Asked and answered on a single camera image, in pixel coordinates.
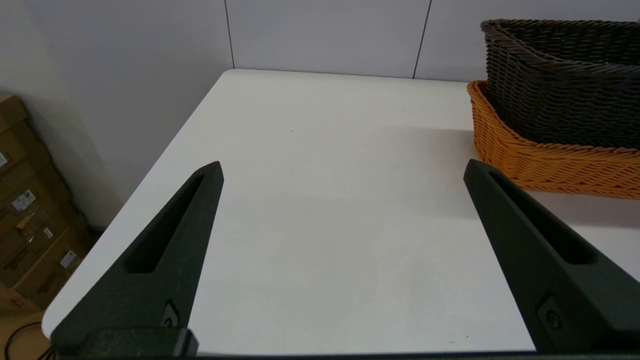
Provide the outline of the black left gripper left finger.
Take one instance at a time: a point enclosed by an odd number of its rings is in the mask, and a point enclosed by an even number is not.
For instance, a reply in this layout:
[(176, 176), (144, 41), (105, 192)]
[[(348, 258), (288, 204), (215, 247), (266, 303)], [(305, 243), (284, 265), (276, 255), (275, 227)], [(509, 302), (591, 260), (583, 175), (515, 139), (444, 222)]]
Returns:
[(196, 170), (53, 330), (57, 352), (195, 352), (188, 324), (224, 184)]

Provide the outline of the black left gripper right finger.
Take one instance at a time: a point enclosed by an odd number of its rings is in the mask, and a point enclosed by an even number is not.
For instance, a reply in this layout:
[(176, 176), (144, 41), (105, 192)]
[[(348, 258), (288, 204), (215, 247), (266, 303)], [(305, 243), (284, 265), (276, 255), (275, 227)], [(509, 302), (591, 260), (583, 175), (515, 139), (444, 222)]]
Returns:
[(539, 352), (637, 352), (639, 282), (498, 169), (464, 184)]

